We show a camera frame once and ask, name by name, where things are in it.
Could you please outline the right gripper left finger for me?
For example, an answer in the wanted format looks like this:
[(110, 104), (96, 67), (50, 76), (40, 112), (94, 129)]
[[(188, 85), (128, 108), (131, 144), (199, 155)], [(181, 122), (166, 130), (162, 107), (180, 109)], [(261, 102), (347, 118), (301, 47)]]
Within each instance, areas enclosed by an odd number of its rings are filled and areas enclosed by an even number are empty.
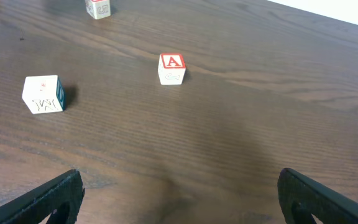
[(0, 206), (0, 223), (75, 223), (84, 195), (80, 172), (72, 169)]

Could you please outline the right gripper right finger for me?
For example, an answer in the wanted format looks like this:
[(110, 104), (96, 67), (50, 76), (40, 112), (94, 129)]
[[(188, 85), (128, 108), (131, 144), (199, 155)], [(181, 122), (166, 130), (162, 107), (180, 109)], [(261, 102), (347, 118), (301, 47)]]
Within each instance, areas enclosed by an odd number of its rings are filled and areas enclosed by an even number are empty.
[(281, 171), (277, 188), (287, 224), (358, 223), (357, 202), (291, 168)]

